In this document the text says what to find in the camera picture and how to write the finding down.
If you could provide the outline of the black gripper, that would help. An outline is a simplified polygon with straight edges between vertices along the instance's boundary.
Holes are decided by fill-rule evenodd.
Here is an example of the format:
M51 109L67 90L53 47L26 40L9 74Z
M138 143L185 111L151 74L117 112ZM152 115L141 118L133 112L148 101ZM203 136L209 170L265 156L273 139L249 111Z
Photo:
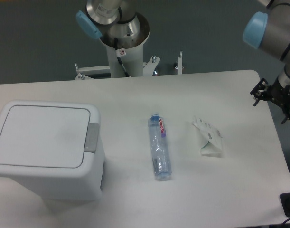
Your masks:
M269 101L270 96L267 92L269 84L266 79L261 79L258 84L251 90L250 94L253 96L256 106L261 100ZM282 87L278 80L276 80L269 88L271 95L271 102L280 107L284 113L284 119L281 124L290 121L290 85Z

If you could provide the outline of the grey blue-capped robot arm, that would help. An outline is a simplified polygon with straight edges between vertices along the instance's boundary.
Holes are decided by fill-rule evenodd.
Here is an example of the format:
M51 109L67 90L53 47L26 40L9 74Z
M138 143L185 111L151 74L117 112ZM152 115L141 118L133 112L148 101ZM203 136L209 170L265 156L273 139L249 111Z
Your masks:
M265 79L251 91L256 102L270 101L290 120L290 0L263 0L268 13L255 13L243 32L243 41L284 63L283 71L270 85ZM152 76L160 59L143 61L143 45L149 23L130 0L89 0L77 12L79 27L105 47L111 77Z

